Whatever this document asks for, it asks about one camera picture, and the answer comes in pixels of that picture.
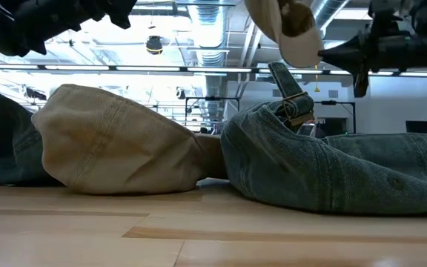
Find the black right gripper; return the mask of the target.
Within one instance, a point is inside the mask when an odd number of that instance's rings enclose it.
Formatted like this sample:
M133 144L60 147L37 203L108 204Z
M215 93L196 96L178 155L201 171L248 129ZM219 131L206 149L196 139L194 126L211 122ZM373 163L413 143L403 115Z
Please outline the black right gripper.
M391 54L398 48L392 42L407 35L398 25L403 20L401 15L397 15L400 2L401 0L371 0L368 15L372 18L372 23L364 31L343 44L318 52L324 62L355 73L355 97L366 95L370 71L377 73L381 68L391 68Z

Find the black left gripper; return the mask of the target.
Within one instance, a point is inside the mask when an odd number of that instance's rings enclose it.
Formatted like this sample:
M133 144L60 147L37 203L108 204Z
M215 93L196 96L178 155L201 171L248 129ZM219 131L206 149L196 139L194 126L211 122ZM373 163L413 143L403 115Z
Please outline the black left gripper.
M108 15L110 21L128 29L137 0L87 0L87 10L95 21ZM79 0L0 0L0 53L27 55L30 51L45 55L44 42L72 29L79 30L87 20L87 11Z

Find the beige baseball cap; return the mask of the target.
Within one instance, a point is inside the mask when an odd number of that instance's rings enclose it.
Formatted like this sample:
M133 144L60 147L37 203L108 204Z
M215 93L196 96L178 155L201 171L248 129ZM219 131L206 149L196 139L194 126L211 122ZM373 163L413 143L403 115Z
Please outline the beige baseball cap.
M322 37L311 8L300 0L244 0L249 16L290 66L310 67L321 62Z
M32 117L46 172L86 194L166 194L227 179L218 136L106 90L65 84Z

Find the dark green baseball cap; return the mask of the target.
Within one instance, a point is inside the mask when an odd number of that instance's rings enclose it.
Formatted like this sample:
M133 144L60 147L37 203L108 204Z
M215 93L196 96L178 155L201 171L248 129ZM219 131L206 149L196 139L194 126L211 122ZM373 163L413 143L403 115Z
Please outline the dark green baseball cap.
M0 94L0 185L61 186L42 166L42 138L31 117Z
M268 67L282 99L240 111L220 137L238 191L265 204L326 214L427 214L427 134L302 135L314 100L284 64Z

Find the black monitor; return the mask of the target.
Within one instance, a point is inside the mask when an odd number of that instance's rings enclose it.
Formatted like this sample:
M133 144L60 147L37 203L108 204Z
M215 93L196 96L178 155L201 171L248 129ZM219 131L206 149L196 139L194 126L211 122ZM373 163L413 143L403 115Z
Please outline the black monitor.
M406 132L416 134L427 134L427 121L408 120L406 121Z

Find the long ceiling light strip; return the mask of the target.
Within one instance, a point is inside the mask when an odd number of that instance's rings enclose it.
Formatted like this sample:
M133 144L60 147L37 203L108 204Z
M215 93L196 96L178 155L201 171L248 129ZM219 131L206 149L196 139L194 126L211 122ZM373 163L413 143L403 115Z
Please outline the long ceiling light strip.
M124 72L166 72L166 73L270 73L268 68L257 67L157 67L157 66L115 66L115 65L22 65L0 64L0 70L47 70L47 71L124 71ZM301 75L351 75L345 70L319 70L319 69L288 69L292 74ZM427 72L414 71L398 73L397 71L369 72L370 76L399 76L427 78Z

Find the black rig frame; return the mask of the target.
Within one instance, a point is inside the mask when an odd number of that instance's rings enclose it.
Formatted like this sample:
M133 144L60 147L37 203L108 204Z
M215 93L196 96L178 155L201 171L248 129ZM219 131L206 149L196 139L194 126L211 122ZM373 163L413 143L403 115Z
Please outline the black rig frame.
M335 100L324 100L324 101L314 101L314 104L317 104L317 105L341 105L343 108L345 108L345 105L350 105L352 108L351 115L352 115L352 123L353 123L353 133L354 134L357 133L357 112L356 112L356 103L355 102L342 102L342 101L335 101Z
M184 118L184 127L187 127L187 118L188 118L188 102L191 99L195 99L196 103L199 100L204 100L205 102L221 102L221 101L228 101L228 100L234 100L236 101L236 106L233 105L234 108L236 108L237 111L240 111L240 99L239 97L221 97L221 96L186 96L185 98L185 118Z

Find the silver ventilation duct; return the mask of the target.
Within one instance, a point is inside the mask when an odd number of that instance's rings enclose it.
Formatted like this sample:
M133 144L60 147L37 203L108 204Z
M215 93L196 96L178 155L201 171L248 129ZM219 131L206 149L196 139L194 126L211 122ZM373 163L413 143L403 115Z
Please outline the silver ventilation duct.
M226 10L222 6L194 5L189 7L193 22L193 42L201 50L196 52L201 67L224 67L226 65L225 30ZM226 76L205 76L206 96L221 97L226 94ZM225 101L207 101L207 120L223 120Z

